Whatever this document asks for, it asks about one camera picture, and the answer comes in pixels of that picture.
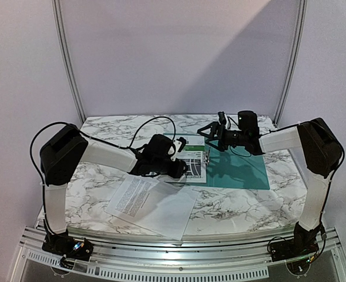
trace gray wall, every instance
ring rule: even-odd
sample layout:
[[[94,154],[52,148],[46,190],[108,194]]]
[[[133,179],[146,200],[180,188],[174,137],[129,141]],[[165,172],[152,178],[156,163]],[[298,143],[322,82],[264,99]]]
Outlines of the gray wall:
[[[30,141],[56,120],[77,122],[78,116],[51,1],[0,1],[0,282],[6,281],[24,227],[34,224],[42,204]]]
[[[64,0],[87,116],[272,116],[283,90],[299,0]]]
[[[280,126],[321,116],[346,151],[346,1],[308,2],[297,67]],[[303,171],[301,154],[295,153]],[[346,253],[346,159],[325,209]]]

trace metal clip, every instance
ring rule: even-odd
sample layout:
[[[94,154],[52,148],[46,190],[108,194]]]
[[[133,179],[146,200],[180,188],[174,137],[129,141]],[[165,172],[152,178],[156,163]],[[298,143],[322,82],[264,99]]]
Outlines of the metal clip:
[[[209,165],[209,156],[210,156],[210,148],[208,152],[204,152],[204,163],[206,164],[206,166]]]

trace vent slot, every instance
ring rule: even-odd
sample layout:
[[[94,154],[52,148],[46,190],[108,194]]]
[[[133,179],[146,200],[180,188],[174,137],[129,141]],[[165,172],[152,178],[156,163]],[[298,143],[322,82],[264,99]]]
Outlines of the vent slot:
[[[58,256],[40,253],[38,251],[29,250],[28,259],[38,263],[59,267]],[[267,267],[259,267],[251,270],[231,271],[216,274],[142,274],[131,271],[119,271],[102,266],[88,266],[86,270],[87,276],[102,278],[105,280],[119,282],[226,282],[226,281],[252,281],[263,278],[269,278]]]

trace paper sheet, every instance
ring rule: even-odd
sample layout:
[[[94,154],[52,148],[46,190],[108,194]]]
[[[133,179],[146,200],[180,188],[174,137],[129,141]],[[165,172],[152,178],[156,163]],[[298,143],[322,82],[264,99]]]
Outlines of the paper sheet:
[[[163,236],[181,240],[198,192],[128,175],[106,212]]]

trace black cable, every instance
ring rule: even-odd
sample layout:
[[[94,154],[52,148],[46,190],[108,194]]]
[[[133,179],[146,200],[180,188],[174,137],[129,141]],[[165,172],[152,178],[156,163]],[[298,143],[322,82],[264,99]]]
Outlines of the black cable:
[[[271,245],[271,243],[272,243],[274,240],[277,240],[277,239],[283,239],[285,242],[287,242],[287,240],[286,240],[284,237],[275,236],[275,237],[273,237],[271,240],[269,240],[268,245],[267,245],[267,252],[271,253],[270,245]]]
[[[55,126],[55,125],[65,125],[65,126],[70,126],[70,127],[74,128],[74,129],[78,130],[79,133],[80,133],[81,135],[83,135],[84,137],[87,137],[87,138],[89,138],[89,139],[92,139],[92,140],[95,140],[95,141],[98,141],[98,142],[107,144],[107,145],[109,145],[109,146],[113,146],[113,147],[116,147],[116,148],[125,150],[125,149],[131,149],[131,146],[132,146],[133,142],[135,141],[135,137],[136,137],[137,133],[139,132],[139,130],[140,130],[144,125],[146,125],[147,123],[149,123],[149,122],[151,122],[151,121],[153,121],[153,120],[155,120],[155,119],[161,119],[161,118],[168,119],[168,120],[170,120],[171,123],[173,124],[173,127],[174,127],[173,140],[174,140],[174,139],[175,139],[175,136],[176,136],[176,126],[175,126],[174,121],[173,121],[171,118],[167,117],[167,116],[156,116],[156,117],[154,117],[154,118],[148,120],[147,122],[144,122],[144,123],[137,129],[137,131],[135,132],[135,134],[134,134],[134,136],[133,136],[133,138],[132,138],[132,141],[131,141],[131,143],[130,143],[130,145],[129,145],[128,147],[119,146],[119,145],[116,145],[116,144],[114,144],[114,143],[105,141],[105,140],[103,140],[103,139],[90,136],[90,135],[86,134],[85,132],[82,132],[81,130],[79,130],[75,125],[70,124],[70,123],[67,123],[67,122],[53,122],[53,123],[50,123],[49,125],[44,126],[40,131],[37,132],[37,134],[33,137],[32,141],[31,141],[31,145],[30,145],[30,147],[29,147],[29,155],[30,155],[30,158],[31,158],[31,161],[32,161],[32,164],[33,164],[34,168],[36,169],[36,171],[37,171],[39,177],[41,178],[41,182],[42,182],[42,206],[43,206],[43,212],[44,212],[44,214],[45,214],[45,215],[44,215],[44,218],[45,218],[44,221],[45,221],[45,225],[46,225],[47,230],[48,230],[51,234],[53,234],[53,235],[59,235],[59,236],[62,236],[62,237],[66,237],[66,236],[63,236],[63,235],[61,235],[61,234],[56,234],[56,233],[51,229],[51,227],[50,227],[50,225],[49,225],[49,222],[48,222],[48,218],[47,218],[47,216],[46,216],[46,203],[45,203],[45,186],[46,186],[46,183],[45,183],[45,179],[43,178],[42,172],[41,172],[40,169],[38,168],[38,166],[37,166],[37,164],[36,164],[36,162],[35,162],[35,160],[34,160],[34,157],[33,157],[33,145],[34,145],[34,142],[35,142],[35,140],[37,139],[37,137],[38,137],[43,131],[45,131],[45,130],[46,130],[47,128],[49,128],[49,127],[52,127],[52,126]],[[156,177],[156,176],[158,176],[158,175],[159,175],[159,173],[154,174],[153,176],[145,176],[145,177]]]
[[[160,176],[161,175],[161,173],[160,172],[157,172],[156,174],[152,174],[152,175],[142,175],[143,177],[149,177],[149,178],[155,178],[155,177],[157,177],[157,176]]]
[[[340,147],[340,150],[341,150],[341,161],[338,163],[338,165],[336,166],[336,168],[334,169],[331,177],[330,177],[330,182],[328,184],[328,190],[327,190],[327,195],[325,196],[325,200],[324,200],[324,204],[322,206],[322,209],[321,209],[321,212],[320,212],[320,221],[322,219],[322,216],[323,216],[323,211],[324,211],[324,207],[325,205],[327,204],[327,200],[328,200],[328,196],[329,196],[329,193],[330,193],[330,188],[331,188],[331,184],[332,184],[332,179],[336,173],[336,171],[340,168],[340,166],[342,165],[342,163],[344,162],[344,159],[345,159],[345,150],[344,150],[344,147],[341,145],[341,143],[336,139],[335,136],[332,135],[332,133],[328,132],[328,130],[326,128],[324,128],[323,126],[321,126],[320,124],[316,123],[316,122],[313,122],[312,120],[311,121],[308,121],[312,124],[314,124],[315,126],[318,126],[320,129],[322,129],[323,131],[329,133],[335,140],[335,142],[337,143],[337,145]],[[295,127],[295,126],[298,126],[300,125],[301,123],[296,123],[294,125],[289,125],[289,126],[286,126],[286,127],[283,127],[283,128],[280,128],[280,129],[277,129],[277,130],[270,130],[270,133],[273,133],[273,132],[278,132],[278,131],[281,131],[281,130],[284,130],[284,129],[288,129],[288,128],[291,128],[291,127]]]
[[[323,251],[324,251],[324,249],[325,249],[325,241],[326,241],[326,239],[323,240],[323,247],[321,248],[320,253],[319,253],[317,256],[314,256],[313,260],[312,260],[310,263],[313,263],[314,261],[316,261],[316,260],[319,258],[319,256],[320,256],[321,254],[323,254]]]
[[[43,132],[45,131],[47,128],[49,127],[52,127],[52,126],[55,126],[55,125],[65,125],[65,126],[70,126],[76,130],[78,130],[82,135],[84,135],[85,137],[87,138],[90,138],[92,140],[95,140],[95,141],[98,141],[98,142],[102,142],[104,144],[107,144],[107,145],[110,145],[110,146],[113,146],[113,147],[117,147],[117,148],[120,148],[120,149],[127,149],[126,147],[121,147],[121,146],[118,146],[114,143],[111,143],[111,142],[108,142],[108,141],[105,141],[105,140],[102,140],[102,139],[99,139],[99,138],[96,138],[96,137],[92,137],[92,136],[89,136],[88,134],[82,132],[81,130],[79,130],[75,125],[73,124],[70,124],[70,123],[67,123],[67,122],[53,122],[53,123],[50,123],[49,125],[46,125],[45,127],[43,127],[39,132],[37,132],[37,134],[33,137],[32,141],[31,141],[31,145],[29,147],[29,155],[31,157],[31,161],[32,161],[32,164],[34,166],[34,168],[36,169],[39,177],[41,178],[41,182],[42,182],[42,206],[43,206],[43,212],[44,212],[44,218],[45,218],[45,224],[46,224],[46,228],[48,229],[48,231],[53,234],[53,235],[60,235],[62,237],[65,237],[61,234],[56,234],[50,227],[49,225],[49,221],[48,221],[48,218],[46,216],[46,202],[45,202],[45,186],[46,186],[46,183],[45,183],[45,179],[43,178],[43,175],[42,175],[42,172],[40,171],[40,169],[38,168],[36,162],[34,161],[34,157],[33,157],[33,145],[34,145],[34,142],[35,140],[37,139],[37,137]]]
[[[175,127],[174,121],[173,121],[171,118],[167,117],[167,116],[155,116],[155,117],[153,117],[153,118],[147,120],[146,122],[144,122],[142,125],[139,126],[139,128],[137,129],[137,131],[136,131],[135,134],[133,135],[132,140],[131,140],[131,142],[130,142],[130,145],[128,145],[128,148],[131,148],[131,147],[132,147],[132,144],[133,144],[133,142],[135,141],[136,135],[139,133],[140,129],[143,128],[143,126],[145,126],[146,124],[150,123],[151,121],[153,121],[153,120],[155,120],[155,119],[168,119],[168,120],[170,120],[171,123],[173,124],[173,127],[174,127],[174,135],[173,135],[172,140],[175,139],[175,135],[176,135],[177,129],[176,129],[176,127]]]
[[[68,270],[72,270],[73,267],[74,267],[74,265],[75,265],[75,263],[73,263],[73,262],[71,262],[71,261],[67,261],[67,260],[66,260],[66,257],[63,256],[63,257],[61,258],[61,260],[59,261],[59,265],[60,265],[60,267],[66,268],[66,269],[68,269]]]
[[[231,116],[228,116],[228,118],[235,123],[235,125],[238,127],[238,123],[236,123],[236,121],[231,117]]]
[[[229,149],[234,155],[236,155],[238,157],[251,157],[252,156],[252,154],[250,154],[249,156],[244,156],[244,155],[238,154],[238,153],[234,152],[231,147],[229,147]]]

